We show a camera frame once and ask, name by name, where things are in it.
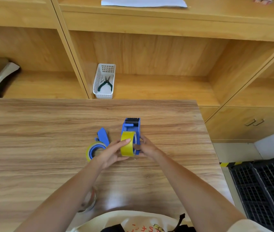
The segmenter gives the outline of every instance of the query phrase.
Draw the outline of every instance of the hand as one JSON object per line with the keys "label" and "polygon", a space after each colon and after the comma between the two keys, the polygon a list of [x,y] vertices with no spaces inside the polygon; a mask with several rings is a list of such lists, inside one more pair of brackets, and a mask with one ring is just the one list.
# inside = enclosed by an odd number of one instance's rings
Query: hand
{"label": "hand", "polygon": [[121,147],[127,145],[129,142],[130,142],[130,139],[125,139],[123,141],[116,140],[110,143],[109,146],[103,152],[100,153],[100,155],[95,156],[93,160],[96,159],[101,164],[102,169],[109,167],[110,165],[112,165],[113,163],[117,161],[126,160],[129,157],[118,156],[117,151]]}
{"label": "hand", "polygon": [[145,135],[141,134],[140,138],[143,140],[140,142],[140,145],[133,145],[136,150],[141,150],[140,156],[145,155],[149,159],[155,161],[155,158],[158,155],[164,154],[164,152],[158,149]]}

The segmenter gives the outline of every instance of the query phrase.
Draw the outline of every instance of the yellow tape roll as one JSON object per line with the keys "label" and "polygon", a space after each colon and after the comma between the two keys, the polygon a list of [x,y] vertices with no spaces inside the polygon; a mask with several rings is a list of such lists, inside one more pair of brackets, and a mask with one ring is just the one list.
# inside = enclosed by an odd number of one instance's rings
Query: yellow tape roll
{"label": "yellow tape roll", "polygon": [[129,157],[133,157],[136,153],[136,150],[133,149],[133,143],[136,144],[137,143],[137,136],[136,136],[136,132],[133,131],[124,131],[122,133],[121,136],[121,141],[125,140],[125,139],[130,139],[130,142],[121,147],[121,154],[122,156],[129,156]]}
{"label": "yellow tape roll", "polygon": [[106,145],[103,142],[94,142],[94,143],[90,144],[90,146],[86,149],[86,159],[87,159],[87,161],[90,162],[92,160],[92,158],[94,157],[94,156],[90,155],[90,151],[92,153],[94,153],[95,150],[99,149],[99,148],[106,149]]}

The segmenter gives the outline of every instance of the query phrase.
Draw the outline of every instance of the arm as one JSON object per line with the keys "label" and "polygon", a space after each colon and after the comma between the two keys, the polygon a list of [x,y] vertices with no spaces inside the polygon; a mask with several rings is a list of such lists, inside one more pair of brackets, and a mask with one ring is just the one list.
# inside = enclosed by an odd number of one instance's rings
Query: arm
{"label": "arm", "polygon": [[160,165],[196,231],[224,232],[235,222],[246,219],[216,189],[172,160],[145,136],[141,138],[143,139],[140,145],[142,152]]}
{"label": "arm", "polygon": [[78,208],[90,191],[100,172],[116,161],[117,150],[129,139],[112,142],[99,156],[94,157],[80,172],[50,195],[15,232],[66,231]]}

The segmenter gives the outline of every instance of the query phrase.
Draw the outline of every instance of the clear tape roll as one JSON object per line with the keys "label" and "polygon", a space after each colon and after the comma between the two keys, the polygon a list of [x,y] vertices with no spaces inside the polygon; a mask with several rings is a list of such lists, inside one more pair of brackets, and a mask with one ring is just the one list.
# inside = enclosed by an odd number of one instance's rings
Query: clear tape roll
{"label": "clear tape roll", "polygon": [[133,144],[137,144],[137,135],[133,131],[124,131],[121,136],[121,141],[125,139],[130,139],[130,142],[121,147],[122,156],[133,157],[136,154],[136,150],[133,148]]}
{"label": "clear tape roll", "polygon": [[86,149],[86,159],[91,161],[93,159],[93,154],[97,149],[106,149],[106,145],[103,142],[94,142]]}

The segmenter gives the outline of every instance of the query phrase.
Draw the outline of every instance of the wooden table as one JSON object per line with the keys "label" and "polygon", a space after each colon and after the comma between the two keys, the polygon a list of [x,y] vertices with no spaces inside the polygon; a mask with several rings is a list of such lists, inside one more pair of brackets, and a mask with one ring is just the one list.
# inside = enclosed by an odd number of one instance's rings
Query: wooden table
{"label": "wooden table", "polygon": [[[232,201],[195,101],[0,99],[0,231],[13,231],[43,200],[87,164],[86,148],[104,127],[120,137],[126,117],[174,160]],[[98,177],[89,218],[126,209],[185,212],[158,165],[131,158]]]}

